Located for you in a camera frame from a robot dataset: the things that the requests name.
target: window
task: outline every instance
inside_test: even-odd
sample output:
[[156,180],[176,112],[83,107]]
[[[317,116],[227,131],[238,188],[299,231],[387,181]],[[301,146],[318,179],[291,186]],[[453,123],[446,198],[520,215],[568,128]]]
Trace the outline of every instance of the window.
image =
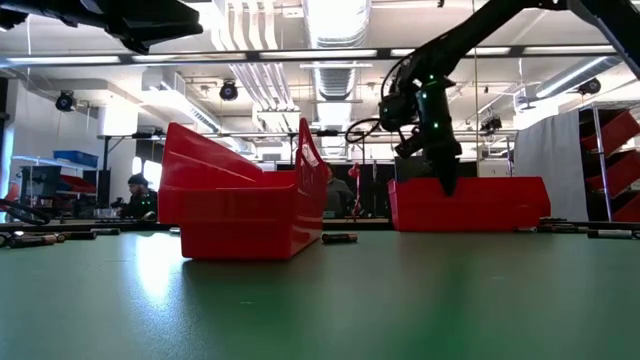
[[149,181],[149,189],[158,191],[160,187],[160,177],[162,176],[162,165],[153,161],[144,162],[144,178]]
[[131,164],[131,174],[140,174],[142,172],[142,159],[139,157],[133,158],[133,164]]

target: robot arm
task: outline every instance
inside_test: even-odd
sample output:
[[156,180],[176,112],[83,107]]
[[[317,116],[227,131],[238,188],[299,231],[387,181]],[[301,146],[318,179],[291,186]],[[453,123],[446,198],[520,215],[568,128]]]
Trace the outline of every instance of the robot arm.
[[417,118],[410,138],[400,134],[396,152],[407,158],[423,150],[449,196],[455,191],[456,156],[462,148],[453,136],[446,89],[454,83],[447,76],[469,51],[526,8],[574,11],[603,32],[640,78],[640,45],[633,38],[640,14],[629,0],[490,0],[465,22],[410,54],[380,102],[380,125],[387,131],[399,131]]

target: security camera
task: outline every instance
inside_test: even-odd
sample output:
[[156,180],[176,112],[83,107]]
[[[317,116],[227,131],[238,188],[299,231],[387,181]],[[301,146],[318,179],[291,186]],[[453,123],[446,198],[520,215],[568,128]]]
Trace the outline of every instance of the security camera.
[[235,80],[225,80],[220,88],[220,98],[224,101],[233,101],[238,98],[238,88]]
[[73,91],[62,91],[56,100],[56,109],[62,112],[72,112],[76,110],[78,102],[73,97]]
[[600,89],[602,89],[602,84],[600,84],[600,81],[598,79],[593,78],[586,83],[578,86],[578,93],[583,96],[587,94],[593,95],[599,93]]

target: red shelf bin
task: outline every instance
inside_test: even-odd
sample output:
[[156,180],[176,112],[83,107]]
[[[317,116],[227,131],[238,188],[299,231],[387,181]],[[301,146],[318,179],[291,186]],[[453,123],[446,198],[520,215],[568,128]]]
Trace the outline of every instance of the red shelf bin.
[[298,141],[295,170],[267,172],[170,124],[158,216],[162,223],[180,226],[182,255],[282,260],[320,238],[327,175],[305,119]]
[[[584,116],[591,116],[591,110],[585,111]],[[606,156],[611,155],[616,149],[624,145],[629,139],[640,133],[640,125],[629,111],[600,111],[600,122],[602,126],[602,144]],[[595,134],[593,121],[581,125],[580,132],[587,136],[580,139],[580,143],[586,150],[598,148],[598,139]]]
[[[607,166],[609,194],[611,197],[616,197],[640,178],[640,153],[637,151],[617,153],[610,159],[615,160],[615,163]],[[592,176],[585,181],[590,190],[601,190],[604,188],[602,175]]]
[[96,187],[83,178],[71,175],[60,175],[60,181],[69,187],[69,191],[95,193]]
[[539,177],[460,178],[452,197],[435,178],[391,180],[388,187],[397,231],[513,231],[551,215]]

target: blue box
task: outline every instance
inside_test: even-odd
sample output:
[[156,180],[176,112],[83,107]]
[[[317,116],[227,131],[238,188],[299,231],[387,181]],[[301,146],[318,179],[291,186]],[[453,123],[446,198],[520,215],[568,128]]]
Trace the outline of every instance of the blue box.
[[86,165],[90,167],[98,167],[98,157],[76,150],[54,150],[54,159],[63,159],[75,164]]

